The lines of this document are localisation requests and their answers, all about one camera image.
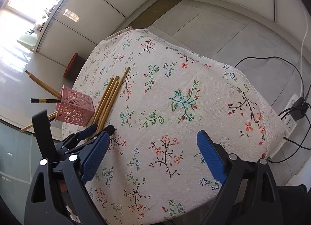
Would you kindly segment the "olive floor mat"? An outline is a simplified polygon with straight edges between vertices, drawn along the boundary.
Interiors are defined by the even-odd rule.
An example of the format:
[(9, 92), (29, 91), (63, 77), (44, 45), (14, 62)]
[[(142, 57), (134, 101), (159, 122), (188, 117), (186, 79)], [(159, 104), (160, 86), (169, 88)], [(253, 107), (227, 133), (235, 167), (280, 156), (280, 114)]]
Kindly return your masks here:
[(182, 0), (157, 0), (133, 20), (129, 26), (133, 29), (147, 29), (181, 1)]

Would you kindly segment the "pink perforated utensil basket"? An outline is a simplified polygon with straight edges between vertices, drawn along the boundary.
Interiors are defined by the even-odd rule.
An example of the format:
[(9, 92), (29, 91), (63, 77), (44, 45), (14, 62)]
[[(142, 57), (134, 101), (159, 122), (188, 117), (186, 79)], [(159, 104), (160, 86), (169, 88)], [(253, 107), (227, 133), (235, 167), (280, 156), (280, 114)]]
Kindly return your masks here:
[(62, 98), (56, 104), (56, 121), (85, 127), (94, 114), (92, 98), (65, 85), (60, 93)]

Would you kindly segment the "white power strip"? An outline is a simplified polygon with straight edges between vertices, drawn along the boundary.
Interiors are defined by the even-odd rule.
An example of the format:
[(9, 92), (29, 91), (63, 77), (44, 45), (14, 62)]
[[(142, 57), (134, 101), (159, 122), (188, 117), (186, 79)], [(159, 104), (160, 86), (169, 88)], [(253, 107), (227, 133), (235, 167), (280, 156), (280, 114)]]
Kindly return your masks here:
[[(290, 98), (290, 100), (288, 101), (288, 103), (286, 104), (285, 106), (285, 109), (289, 109), (291, 107), (293, 107), (294, 103), (299, 99), (298, 95), (297, 94), (294, 94), (292, 95), (292, 97)], [(282, 119), (282, 122), (286, 128), (286, 132), (285, 132), (285, 137), (286, 138), (289, 138), (290, 135), (294, 132), (295, 128), (297, 127), (297, 121), (295, 121), (293, 119), (293, 117), (290, 115), (290, 114), (287, 114), (286, 113), (289, 112), (286, 111), (284, 112), (281, 116), (284, 116), (284, 118)], [(272, 159), (276, 154), (277, 152), (282, 148), (282, 146), (284, 145), (285, 143), (285, 139), (282, 139), (279, 144), (277, 145), (276, 149), (273, 150), (273, 152), (269, 155), (269, 158)]]

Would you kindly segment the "black-tipped chopstick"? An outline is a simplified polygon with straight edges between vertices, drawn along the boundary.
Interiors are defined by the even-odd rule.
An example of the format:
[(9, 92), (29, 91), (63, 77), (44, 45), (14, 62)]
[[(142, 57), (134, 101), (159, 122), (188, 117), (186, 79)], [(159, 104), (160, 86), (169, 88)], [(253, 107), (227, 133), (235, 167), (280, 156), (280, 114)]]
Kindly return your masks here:
[(40, 98), (31, 98), (31, 103), (60, 103), (61, 99), (40, 99)]

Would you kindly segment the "brown trash bin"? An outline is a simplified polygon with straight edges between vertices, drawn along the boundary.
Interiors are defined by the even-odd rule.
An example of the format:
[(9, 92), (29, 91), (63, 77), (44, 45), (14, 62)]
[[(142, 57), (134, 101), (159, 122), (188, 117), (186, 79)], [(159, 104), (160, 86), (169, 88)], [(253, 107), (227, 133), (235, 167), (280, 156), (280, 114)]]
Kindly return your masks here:
[(65, 69), (63, 78), (75, 81), (85, 62), (86, 60), (83, 57), (79, 56), (78, 53), (75, 53)]

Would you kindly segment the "bamboo chopstick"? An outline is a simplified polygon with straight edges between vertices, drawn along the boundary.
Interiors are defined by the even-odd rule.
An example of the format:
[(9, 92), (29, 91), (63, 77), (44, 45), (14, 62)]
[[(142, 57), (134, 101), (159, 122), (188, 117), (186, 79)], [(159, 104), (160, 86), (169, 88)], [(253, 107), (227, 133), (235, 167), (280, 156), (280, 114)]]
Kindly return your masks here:
[(101, 114), (101, 111), (103, 110), (103, 107), (104, 107), (104, 104), (105, 104), (105, 100), (107, 98), (107, 94), (109, 93), (109, 89), (111, 88), (111, 85), (112, 85), (113, 81), (114, 81), (114, 77), (111, 77), (111, 79), (109, 80), (109, 83), (108, 83), (108, 85), (107, 85), (107, 87), (106, 87), (106, 89), (105, 89), (105, 91), (103, 93), (103, 96), (102, 96), (102, 98), (100, 100), (99, 106), (96, 109), (96, 112), (94, 114), (94, 118), (93, 118), (93, 121), (92, 121), (93, 124), (98, 122), (99, 116)]
[(47, 91), (48, 93), (52, 94), (53, 96), (55, 96), (58, 99), (61, 99), (61, 94), (60, 92), (54, 90), (53, 88), (51, 88), (49, 85), (45, 84), (43, 81), (41, 81), (40, 79), (38, 79), (36, 76), (34, 76), (32, 73), (30, 73), (28, 70), (25, 70), (25, 73), (28, 75), (28, 77), (34, 81), (37, 85), (39, 85), (41, 88), (43, 88), (45, 91)]
[(115, 101), (117, 95), (119, 94), (121, 85), (122, 85), (122, 83), (124, 82), (124, 79), (125, 79), (125, 77), (127, 76), (127, 73), (129, 72), (129, 70), (130, 70), (130, 67), (127, 67), (127, 68), (125, 69), (125, 72), (124, 72), (122, 78), (120, 79), (120, 81), (118, 81), (118, 82), (119, 82), (119, 86), (118, 86), (118, 88), (117, 88), (117, 90), (116, 90), (116, 95), (115, 95), (114, 101)]
[(50, 123), (51, 120), (56, 119), (57, 112), (53, 112), (48, 114), (46, 110), (43, 110), (34, 116), (32, 116), (32, 123), (30, 125), (27, 125), (26, 127), (23, 127), (20, 129), (20, 132), (25, 132), (30, 128), (33, 128), (34, 130), (39, 127), (44, 127)]
[(109, 81), (109, 84), (107, 88), (104, 91), (104, 94), (102, 96), (102, 99), (99, 103), (98, 108), (96, 109), (96, 113), (93, 119), (93, 123), (99, 124), (101, 121), (101, 118), (103, 117), (103, 114), (107, 108), (107, 105), (109, 104), (109, 101), (112, 97), (112, 92), (115, 87), (116, 82), (119, 80), (119, 76), (112, 77)]
[(111, 89), (111, 91), (108, 93), (107, 95), (107, 99), (105, 100), (105, 104), (104, 104), (104, 108), (100, 114), (100, 118), (99, 118), (99, 122), (98, 122), (98, 128), (97, 128), (97, 132), (100, 132), (105, 124), (105, 121), (107, 119), (107, 116), (110, 113), (111, 107), (113, 105), (114, 102), (114, 98), (116, 95), (116, 90), (119, 86), (119, 82), (116, 81)]

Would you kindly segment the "floral tablecloth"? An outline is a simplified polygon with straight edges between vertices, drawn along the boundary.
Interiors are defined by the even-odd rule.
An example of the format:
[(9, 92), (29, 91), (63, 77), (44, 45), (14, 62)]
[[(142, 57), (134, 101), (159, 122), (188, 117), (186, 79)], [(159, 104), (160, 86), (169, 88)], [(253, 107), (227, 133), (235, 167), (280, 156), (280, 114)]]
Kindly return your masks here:
[(106, 124), (110, 147), (86, 189), (108, 224), (152, 224), (190, 213), (221, 188), (197, 146), (201, 130), (246, 161), (268, 157), (285, 126), (230, 65), (131, 30), (102, 40), (73, 89), (98, 107), (123, 78)]

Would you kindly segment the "pale green cutting board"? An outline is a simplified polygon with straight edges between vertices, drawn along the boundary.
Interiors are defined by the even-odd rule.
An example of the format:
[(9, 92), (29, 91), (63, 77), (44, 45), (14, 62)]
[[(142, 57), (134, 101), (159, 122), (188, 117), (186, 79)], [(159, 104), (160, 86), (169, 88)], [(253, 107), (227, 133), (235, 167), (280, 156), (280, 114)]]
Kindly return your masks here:
[(16, 40), (19, 44), (23, 45), (28, 50), (34, 51), (37, 39), (38, 38), (35, 35), (24, 33), (21, 36), (19, 36)]

